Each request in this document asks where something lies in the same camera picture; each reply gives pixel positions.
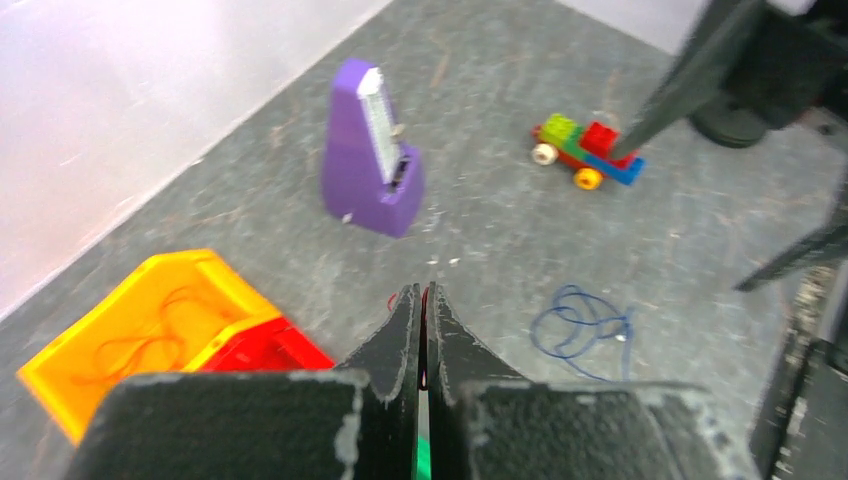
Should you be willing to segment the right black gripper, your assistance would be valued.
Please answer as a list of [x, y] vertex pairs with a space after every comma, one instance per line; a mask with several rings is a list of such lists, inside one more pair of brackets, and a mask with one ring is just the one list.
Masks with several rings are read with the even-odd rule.
[[[777, 129], [811, 109], [847, 145], [847, 5], [816, 1], [793, 16], [764, 1], [711, 1], [664, 80], [611, 148], [623, 158], [716, 97]], [[750, 292], [796, 270], [806, 277], [781, 358], [750, 437], [767, 479], [847, 475], [847, 190], [830, 219], [734, 289]]]

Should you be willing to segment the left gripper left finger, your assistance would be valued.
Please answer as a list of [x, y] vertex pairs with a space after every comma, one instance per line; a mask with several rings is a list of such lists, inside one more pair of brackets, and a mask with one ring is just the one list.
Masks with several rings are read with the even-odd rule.
[[369, 376], [359, 410], [355, 479], [412, 479], [417, 462], [422, 292], [403, 287], [383, 325], [339, 369]]

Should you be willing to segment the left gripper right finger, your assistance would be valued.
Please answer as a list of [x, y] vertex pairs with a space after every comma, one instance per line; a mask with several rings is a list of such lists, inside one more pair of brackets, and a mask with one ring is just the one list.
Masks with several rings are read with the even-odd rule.
[[469, 477], [466, 406], [462, 386], [470, 381], [524, 378], [460, 321], [444, 288], [432, 282], [425, 300], [426, 375], [431, 474], [434, 479]]

